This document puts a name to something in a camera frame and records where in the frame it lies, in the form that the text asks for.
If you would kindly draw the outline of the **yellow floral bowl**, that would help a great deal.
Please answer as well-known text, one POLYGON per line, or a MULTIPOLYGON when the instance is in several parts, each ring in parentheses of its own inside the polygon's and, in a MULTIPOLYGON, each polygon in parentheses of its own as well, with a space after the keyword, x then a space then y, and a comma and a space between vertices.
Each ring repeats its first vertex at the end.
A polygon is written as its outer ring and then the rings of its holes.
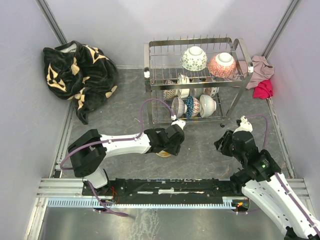
POLYGON ((168 158, 171 156, 170 153, 166 152, 166 151, 160 151, 156 153, 157 156, 162 157, 162 158, 168 158))

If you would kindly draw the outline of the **blue triangle patterned bowl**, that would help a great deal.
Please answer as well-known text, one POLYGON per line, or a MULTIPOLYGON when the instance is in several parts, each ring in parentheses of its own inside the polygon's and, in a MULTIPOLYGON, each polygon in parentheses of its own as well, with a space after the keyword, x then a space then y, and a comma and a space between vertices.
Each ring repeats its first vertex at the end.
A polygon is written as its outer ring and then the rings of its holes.
POLYGON ((195 118, 201 109, 200 101, 193 96, 188 96, 186 100, 186 106, 187 110, 185 116, 187 119, 195 118))

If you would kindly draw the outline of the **brown cross patterned bowl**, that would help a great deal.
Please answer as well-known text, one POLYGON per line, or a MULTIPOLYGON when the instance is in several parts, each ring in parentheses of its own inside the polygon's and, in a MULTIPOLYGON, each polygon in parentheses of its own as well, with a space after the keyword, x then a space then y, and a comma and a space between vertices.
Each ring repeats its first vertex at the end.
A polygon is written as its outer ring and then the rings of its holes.
MULTIPOLYGON (((168 79, 165 81, 164 83, 165 85, 174 85, 175 82, 168 79)), ((172 100, 174 99, 178 94, 178 89, 174 88, 174 89, 166 89, 163 91, 163 99, 166 101, 172 100)))

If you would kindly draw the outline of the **plain white bowl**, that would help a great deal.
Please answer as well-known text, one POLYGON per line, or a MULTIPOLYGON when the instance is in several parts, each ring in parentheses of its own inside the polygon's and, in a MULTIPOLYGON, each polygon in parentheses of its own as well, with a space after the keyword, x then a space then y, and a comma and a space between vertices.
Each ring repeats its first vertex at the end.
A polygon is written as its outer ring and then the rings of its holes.
POLYGON ((202 94, 199 99, 200 111, 199 114, 202 118, 210 117, 217 109, 216 101, 209 95, 202 94))

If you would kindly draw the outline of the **stainless steel dish rack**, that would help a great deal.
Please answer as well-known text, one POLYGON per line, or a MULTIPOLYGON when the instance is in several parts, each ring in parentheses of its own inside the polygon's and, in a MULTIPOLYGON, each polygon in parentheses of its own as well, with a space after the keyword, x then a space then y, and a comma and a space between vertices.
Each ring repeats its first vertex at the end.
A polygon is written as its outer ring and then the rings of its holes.
POLYGON ((219 122, 231 117, 254 72, 243 39, 153 40, 144 45, 149 124, 219 122))

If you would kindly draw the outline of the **red diamond patterned bowl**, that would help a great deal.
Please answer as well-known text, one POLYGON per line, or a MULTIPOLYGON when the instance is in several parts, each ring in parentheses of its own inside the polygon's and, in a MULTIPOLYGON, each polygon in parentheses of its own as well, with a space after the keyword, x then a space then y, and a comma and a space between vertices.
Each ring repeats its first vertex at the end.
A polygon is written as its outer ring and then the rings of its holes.
POLYGON ((207 61, 207 54, 199 46, 189 47, 183 52, 180 58, 181 66, 192 72, 204 70, 207 67, 207 61))

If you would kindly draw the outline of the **black leaf patterned bowl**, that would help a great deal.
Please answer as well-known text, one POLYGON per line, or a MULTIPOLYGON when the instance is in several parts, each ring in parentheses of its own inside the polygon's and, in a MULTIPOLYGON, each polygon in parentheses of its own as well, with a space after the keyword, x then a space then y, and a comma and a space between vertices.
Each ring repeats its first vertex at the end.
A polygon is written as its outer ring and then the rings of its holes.
POLYGON ((221 52, 211 58, 207 68, 213 76, 225 79, 235 72, 236 61, 228 52, 221 52))

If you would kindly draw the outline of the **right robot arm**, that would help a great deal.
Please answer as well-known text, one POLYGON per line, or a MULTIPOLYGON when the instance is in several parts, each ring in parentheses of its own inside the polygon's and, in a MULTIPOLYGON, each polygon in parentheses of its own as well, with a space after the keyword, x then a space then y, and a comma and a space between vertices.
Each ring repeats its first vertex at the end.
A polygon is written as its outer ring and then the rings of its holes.
POLYGON ((318 240, 320 221, 290 187, 281 168, 266 149, 259 150, 249 131, 227 130, 214 143, 242 169, 230 177, 229 189, 252 200, 280 229, 286 240, 318 240))

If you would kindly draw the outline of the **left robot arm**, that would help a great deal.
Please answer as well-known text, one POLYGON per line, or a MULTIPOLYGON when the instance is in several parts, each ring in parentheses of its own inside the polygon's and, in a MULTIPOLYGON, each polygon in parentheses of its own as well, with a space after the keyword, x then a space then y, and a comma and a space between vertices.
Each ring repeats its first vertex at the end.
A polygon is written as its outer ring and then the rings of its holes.
POLYGON ((176 120, 168 128, 150 128, 132 135, 99 134, 88 130, 68 147, 71 169, 77 178, 88 180, 99 195, 106 195, 111 183, 100 167, 105 158, 125 154, 158 154, 177 156, 185 139, 184 120, 176 120))

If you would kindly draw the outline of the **magenta cloth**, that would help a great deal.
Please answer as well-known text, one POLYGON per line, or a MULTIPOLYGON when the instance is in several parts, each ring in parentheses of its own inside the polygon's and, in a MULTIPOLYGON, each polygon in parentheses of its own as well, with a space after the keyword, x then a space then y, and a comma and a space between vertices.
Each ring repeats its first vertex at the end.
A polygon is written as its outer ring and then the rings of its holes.
POLYGON ((273 85, 270 79, 260 82, 253 91, 254 99, 269 99, 274 95, 273 85))

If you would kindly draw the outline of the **dusty pink cloth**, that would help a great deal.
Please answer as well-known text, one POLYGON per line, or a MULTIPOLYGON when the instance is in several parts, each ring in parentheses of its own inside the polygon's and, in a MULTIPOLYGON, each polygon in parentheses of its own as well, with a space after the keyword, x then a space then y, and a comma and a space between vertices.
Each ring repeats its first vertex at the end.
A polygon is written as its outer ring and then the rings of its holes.
POLYGON ((253 74, 246 86, 248 90, 257 87, 262 81, 269 80, 275 73, 274 66, 269 64, 264 56, 254 55, 251 60, 253 64, 253 74))

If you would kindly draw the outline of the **black and cream blanket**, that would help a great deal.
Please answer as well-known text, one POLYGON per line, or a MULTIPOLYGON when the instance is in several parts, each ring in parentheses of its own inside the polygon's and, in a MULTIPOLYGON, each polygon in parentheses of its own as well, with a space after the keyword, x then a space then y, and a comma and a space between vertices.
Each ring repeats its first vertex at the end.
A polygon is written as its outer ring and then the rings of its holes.
POLYGON ((43 62, 49 90, 62 100, 70 100, 84 125, 89 123, 89 113, 102 106, 118 87, 118 69, 98 47, 75 40, 45 47, 43 62))

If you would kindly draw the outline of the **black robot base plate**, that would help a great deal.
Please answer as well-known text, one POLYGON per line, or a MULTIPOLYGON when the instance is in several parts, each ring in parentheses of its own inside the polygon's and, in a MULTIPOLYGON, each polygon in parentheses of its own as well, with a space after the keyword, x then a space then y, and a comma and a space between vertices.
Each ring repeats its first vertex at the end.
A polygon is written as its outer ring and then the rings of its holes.
POLYGON ((248 199, 230 180, 215 178, 117 178, 95 192, 103 199, 114 199, 117 204, 203 204, 221 203, 223 197, 248 199))

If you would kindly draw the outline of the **aluminium frame rail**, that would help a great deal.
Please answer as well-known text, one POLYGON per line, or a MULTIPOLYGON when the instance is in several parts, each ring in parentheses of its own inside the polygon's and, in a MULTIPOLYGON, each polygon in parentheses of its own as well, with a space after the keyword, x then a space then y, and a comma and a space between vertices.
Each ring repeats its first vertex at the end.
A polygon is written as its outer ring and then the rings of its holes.
MULTIPOLYGON (((115 200, 111 197, 106 199, 96 194, 96 188, 86 179, 76 178, 44 178, 40 181, 40 185, 36 194, 37 201, 35 210, 31 215, 30 223, 26 232, 26 239, 36 239, 40 233, 41 221, 44 219, 45 209, 48 207, 49 198, 96 198, 102 205, 102 208, 90 208, 99 214, 115 215, 127 218, 126 208, 111 208, 115 200)), ((254 203, 248 198, 248 202, 243 205, 240 202, 235 209, 229 209, 236 214, 248 214, 250 212, 250 203, 254 203)))

